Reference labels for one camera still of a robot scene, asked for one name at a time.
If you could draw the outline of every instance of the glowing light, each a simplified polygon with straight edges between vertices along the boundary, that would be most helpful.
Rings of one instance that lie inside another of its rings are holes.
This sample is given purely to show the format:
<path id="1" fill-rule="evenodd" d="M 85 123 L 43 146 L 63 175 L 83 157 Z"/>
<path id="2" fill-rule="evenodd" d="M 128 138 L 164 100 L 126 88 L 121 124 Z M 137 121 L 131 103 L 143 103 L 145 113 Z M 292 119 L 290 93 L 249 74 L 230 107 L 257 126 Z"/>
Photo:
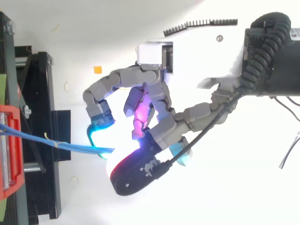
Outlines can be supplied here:
<path id="1" fill-rule="evenodd" d="M 181 157 L 181 160 L 182 160 L 183 164 L 184 164 L 185 166 L 187 166 L 187 165 L 189 165 L 190 162 L 191 162 L 191 157 L 190 157 L 190 156 L 183 156 L 183 157 Z"/>
<path id="2" fill-rule="evenodd" d="M 107 175 L 110 177 L 116 165 L 118 165 L 119 162 L 121 162 L 124 158 L 126 158 L 128 155 L 130 155 L 132 152 L 139 148 L 139 142 L 130 139 L 127 139 L 125 142 L 123 142 L 122 146 L 117 147 L 107 160 Z"/>

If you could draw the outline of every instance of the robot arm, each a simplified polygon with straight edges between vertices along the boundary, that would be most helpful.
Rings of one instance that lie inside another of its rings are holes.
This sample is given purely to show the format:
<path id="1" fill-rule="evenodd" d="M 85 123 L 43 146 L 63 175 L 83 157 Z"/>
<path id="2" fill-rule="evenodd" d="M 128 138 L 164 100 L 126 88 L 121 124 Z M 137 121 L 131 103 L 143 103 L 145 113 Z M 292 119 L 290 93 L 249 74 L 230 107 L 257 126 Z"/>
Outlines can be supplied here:
<path id="1" fill-rule="evenodd" d="M 289 37 L 291 22 L 281 13 L 257 19 L 251 29 L 234 26 L 236 20 L 187 22 L 167 30 L 164 38 L 149 40 L 138 46 L 136 67 L 113 71 L 91 85 L 83 95 L 87 111 L 95 126 L 113 124 L 105 97 L 119 87 L 133 87 L 125 103 L 126 116 L 135 115 L 133 138 L 140 148 L 125 157 L 112 171 L 110 179 L 119 195 L 130 195 L 165 174 L 180 157 L 215 124 L 225 122 L 228 114 L 244 95 L 300 95 L 299 64 L 286 61 L 300 57 L 300 42 Z M 288 71 L 282 79 L 282 72 Z M 200 103 L 184 112 L 171 108 L 165 81 L 185 77 L 182 85 L 211 88 L 218 84 L 211 103 Z M 158 112 L 159 123 L 148 129 Z M 182 135 L 202 132 L 190 144 Z M 169 148 L 170 161 L 159 162 L 155 155 Z"/>

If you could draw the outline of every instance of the metal rod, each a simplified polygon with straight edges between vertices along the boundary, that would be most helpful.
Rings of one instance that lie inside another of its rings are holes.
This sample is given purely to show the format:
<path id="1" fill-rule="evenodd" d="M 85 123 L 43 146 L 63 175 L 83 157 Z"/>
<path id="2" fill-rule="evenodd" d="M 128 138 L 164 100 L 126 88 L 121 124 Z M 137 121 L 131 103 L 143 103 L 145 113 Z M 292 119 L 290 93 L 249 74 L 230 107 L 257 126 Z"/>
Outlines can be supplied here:
<path id="1" fill-rule="evenodd" d="M 26 65 L 27 57 L 19 57 L 15 59 L 15 67 L 24 67 Z"/>
<path id="2" fill-rule="evenodd" d="M 41 168 L 39 167 L 38 163 L 25 163 L 24 164 L 24 172 L 30 173 L 30 172 L 38 172 L 41 171 Z"/>

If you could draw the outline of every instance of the coiled black cable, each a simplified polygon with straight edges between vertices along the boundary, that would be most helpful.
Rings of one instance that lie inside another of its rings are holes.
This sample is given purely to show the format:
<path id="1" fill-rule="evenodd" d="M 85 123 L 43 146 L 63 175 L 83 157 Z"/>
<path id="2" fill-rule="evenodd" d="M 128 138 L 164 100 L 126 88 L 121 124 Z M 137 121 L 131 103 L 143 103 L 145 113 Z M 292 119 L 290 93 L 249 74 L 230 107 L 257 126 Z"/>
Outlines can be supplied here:
<path id="1" fill-rule="evenodd" d="M 251 28 L 264 28 L 266 23 L 272 24 L 272 31 L 264 40 L 261 48 L 248 60 L 245 71 L 240 78 L 238 91 L 244 95 L 251 94 L 256 89 L 263 73 L 274 59 L 278 49 L 285 42 L 291 29 L 289 17 L 278 12 L 259 17 L 251 24 Z"/>

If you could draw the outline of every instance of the black object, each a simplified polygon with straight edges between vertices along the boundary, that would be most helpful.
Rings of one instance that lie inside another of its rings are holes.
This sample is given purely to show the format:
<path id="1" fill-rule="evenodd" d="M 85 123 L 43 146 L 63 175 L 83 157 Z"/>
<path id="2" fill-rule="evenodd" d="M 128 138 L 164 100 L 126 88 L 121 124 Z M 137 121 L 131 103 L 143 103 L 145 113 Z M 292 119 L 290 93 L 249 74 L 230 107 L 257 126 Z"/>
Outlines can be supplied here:
<path id="1" fill-rule="evenodd" d="M 147 174 L 144 167 L 156 160 L 155 155 L 162 149 L 148 132 L 139 142 L 141 147 L 123 159 L 111 173 L 112 186 L 119 195 L 134 194 L 157 178 L 154 173 Z"/>
<path id="2" fill-rule="evenodd" d="M 295 70 L 300 66 L 294 63 L 300 56 L 300 45 L 290 40 L 290 29 L 287 15 L 269 13 L 259 17 L 251 24 L 251 29 L 246 30 L 247 51 L 244 52 L 239 92 L 273 96 L 299 93 L 299 84 L 293 82 L 297 80 L 294 76 L 299 75 L 299 70 Z"/>
<path id="3" fill-rule="evenodd" d="M 238 25 L 238 19 L 226 20 L 196 20 L 187 22 L 187 28 L 202 26 L 232 26 Z"/>
<path id="4" fill-rule="evenodd" d="M 229 26 L 229 25 L 238 25 L 237 19 L 226 19 L 226 20 L 195 20 L 188 21 L 184 24 L 178 25 L 171 29 L 164 30 L 164 36 L 170 36 L 172 34 L 178 33 L 182 30 L 192 27 L 202 27 L 202 26 Z"/>
<path id="5" fill-rule="evenodd" d="M 24 55 L 19 52 L 16 57 Z M 50 56 L 46 52 L 26 56 L 25 67 L 18 68 L 17 76 L 23 100 L 32 114 L 29 119 L 21 120 L 22 131 L 39 137 L 47 133 L 49 139 L 69 143 L 71 113 L 54 111 Z M 29 224 L 38 224 L 38 215 L 49 214 L 50 219 L 56 219 L 61 214 L 58 162 L 70 160 L 71 153 L 38 142 L 34 143 L 35 148 L 31 141 L 22 143 L 24 163 L 39 162 L 38 154 L 45 167 L 44 173 L 42 170 L 25 173 Z"/>

